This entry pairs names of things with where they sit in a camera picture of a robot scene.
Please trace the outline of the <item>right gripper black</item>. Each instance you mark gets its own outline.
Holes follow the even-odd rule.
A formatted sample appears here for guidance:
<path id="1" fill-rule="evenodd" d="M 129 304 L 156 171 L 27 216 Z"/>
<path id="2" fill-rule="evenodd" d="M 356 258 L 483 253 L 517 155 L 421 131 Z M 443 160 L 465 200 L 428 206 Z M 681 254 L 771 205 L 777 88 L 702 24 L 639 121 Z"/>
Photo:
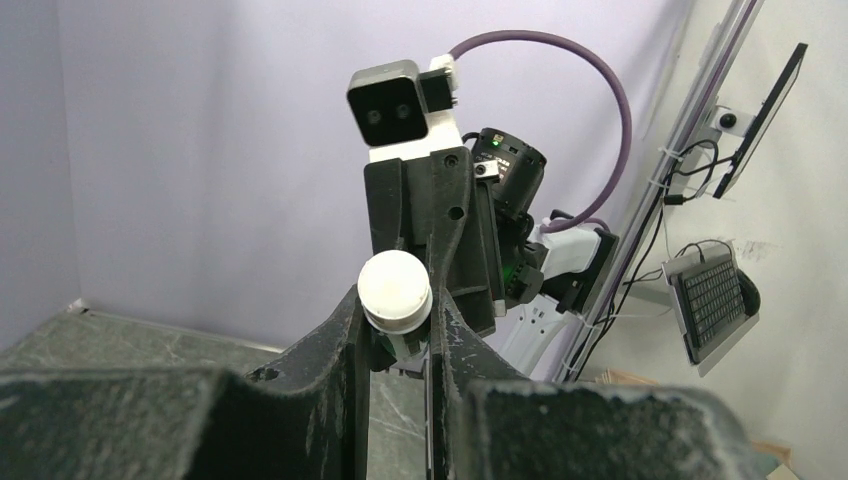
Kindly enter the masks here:
<path id="1" fill-rule="evenodd" d="M 439 302 L 475 334 L 495 332 L 495 319 L 530 303 L 544 283 L 549 249 L 531 241 L 525 210 L 512 213 L 495 196 L 495 178 L 479 177 L 464 146 L 433 154 L 433 219 L 429 262 Z M 423 213 L 428 158 L 391 159 L 364 167 L 372 253 L 411 253 L 427 263 Z"/>

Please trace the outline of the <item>white glue stick cap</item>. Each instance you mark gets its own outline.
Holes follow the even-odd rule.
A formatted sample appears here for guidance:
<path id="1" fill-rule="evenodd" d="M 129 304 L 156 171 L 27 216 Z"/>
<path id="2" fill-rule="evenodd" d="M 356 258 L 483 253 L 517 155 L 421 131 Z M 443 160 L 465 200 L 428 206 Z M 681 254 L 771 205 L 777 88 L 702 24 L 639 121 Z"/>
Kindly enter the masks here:
<path id="1" fill-rule="evenodd" d="M 428 271 L 409 252 L 374 255 L 362 267 L 356 287 L 365 316 L 378 331 L 407 334 L 430 315 L 433 292 Z"/>

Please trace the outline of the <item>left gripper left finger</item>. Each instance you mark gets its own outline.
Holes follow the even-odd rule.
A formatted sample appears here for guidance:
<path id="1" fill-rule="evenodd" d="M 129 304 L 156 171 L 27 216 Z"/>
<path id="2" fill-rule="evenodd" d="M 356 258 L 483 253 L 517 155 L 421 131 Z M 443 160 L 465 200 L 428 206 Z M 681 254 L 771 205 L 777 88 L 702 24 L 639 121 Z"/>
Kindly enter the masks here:
<path id="1" fill-rule="evenodd" d="M 5 479 L 363 479 L 370 330 L 355 290 L 281 356 L 1 375 Z"/>

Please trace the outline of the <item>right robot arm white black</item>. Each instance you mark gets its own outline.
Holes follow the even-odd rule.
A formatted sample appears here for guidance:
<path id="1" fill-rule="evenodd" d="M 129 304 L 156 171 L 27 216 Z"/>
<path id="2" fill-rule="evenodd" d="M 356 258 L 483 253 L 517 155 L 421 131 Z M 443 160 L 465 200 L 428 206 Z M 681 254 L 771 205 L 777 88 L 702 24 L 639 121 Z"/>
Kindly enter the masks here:
<path id="1" fill-rule="evenodd" d="M 601 220 L 587 217 L 565 230 L 574 217 L 553 210 L 548 223 L 534 224 L 529 207 L 541 185 L 547 159 L 537 149 L 501 130 L 484 128 L 462 137 L 475 139 L 470 150 L 475 186 L 465 226 L 451 259 L 448 287 L 463 318 L 481 337 L 494 332 L 494 320 L 519 305 L 522 310 L 501 356 L 530 374 L 561 329 L 565 313 L 583 314 L 599 277 L 609 271 L 618 237 Z M 379 176 L 366 168 L 366 192 L 375 255 L 390 249 L 408 251 L 426 265 L 432 212 L 423 200 L 432 188 L 422 183 L 429 167 L 417 162 L 397 175 Z M 477 173 L 497 164 L 497 178 Z"/>

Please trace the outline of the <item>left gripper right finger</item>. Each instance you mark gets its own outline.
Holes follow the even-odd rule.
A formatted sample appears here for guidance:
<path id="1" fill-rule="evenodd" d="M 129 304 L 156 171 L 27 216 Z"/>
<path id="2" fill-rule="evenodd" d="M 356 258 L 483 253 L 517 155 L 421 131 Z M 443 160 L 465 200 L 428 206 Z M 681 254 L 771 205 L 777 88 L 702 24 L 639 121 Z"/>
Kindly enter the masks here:
<path id="1" fill-rule="evenodd" d="M 756 479 L 756 453 L 695 388 L 533 381 L 465 323 L 446 290 L 431 315 L 434 479 Z"/>

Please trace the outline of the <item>wall mounted monitor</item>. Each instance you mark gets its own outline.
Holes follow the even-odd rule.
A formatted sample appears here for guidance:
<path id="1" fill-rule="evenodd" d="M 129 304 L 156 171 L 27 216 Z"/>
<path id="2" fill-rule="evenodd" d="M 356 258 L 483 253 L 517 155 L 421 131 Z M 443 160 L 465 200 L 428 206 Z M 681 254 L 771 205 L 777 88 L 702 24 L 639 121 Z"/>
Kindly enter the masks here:
<path id="1" fill-rule="evenodd" d="M 742 135 L 742 142 L 730 156 L 729 169 L 714 190 L 713 197 L 715 199 L 723 198 L 736 185 L 745 171 L 772 121 L 794 87 L 800 75 L 807 49 L 807 43 L 796 45 L 769 95 L 762 103 L 759 112 L 747 123 L 747 129 Z"/>

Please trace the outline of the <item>black keyboard on tray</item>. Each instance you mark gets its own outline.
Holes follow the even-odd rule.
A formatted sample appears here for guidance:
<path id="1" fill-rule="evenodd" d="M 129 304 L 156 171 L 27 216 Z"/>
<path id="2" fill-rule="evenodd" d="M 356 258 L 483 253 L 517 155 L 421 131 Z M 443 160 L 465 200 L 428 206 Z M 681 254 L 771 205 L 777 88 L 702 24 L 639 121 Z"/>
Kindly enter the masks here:
<path id="1" fill-rule="evenodd" d="M 704 377 L 759 321 L 759 290 L 722 240 L 685 245 L 662 274 L 689 363 Z"/>

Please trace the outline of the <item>green white glue stick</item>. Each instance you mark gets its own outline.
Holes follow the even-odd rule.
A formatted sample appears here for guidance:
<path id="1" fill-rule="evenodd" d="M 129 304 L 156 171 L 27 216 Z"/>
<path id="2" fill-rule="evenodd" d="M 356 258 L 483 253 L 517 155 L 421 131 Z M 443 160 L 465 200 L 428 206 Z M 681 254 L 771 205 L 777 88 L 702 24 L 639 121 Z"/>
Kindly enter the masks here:
<path id="1" fill-rule="evenodd" d="M 405 333 L 376 329 L 378 342 L 393 359 L 390 370 L 399 375 L 422 380 L 429 352 L 430 321 L 425 320 L 416 329 Z"/>

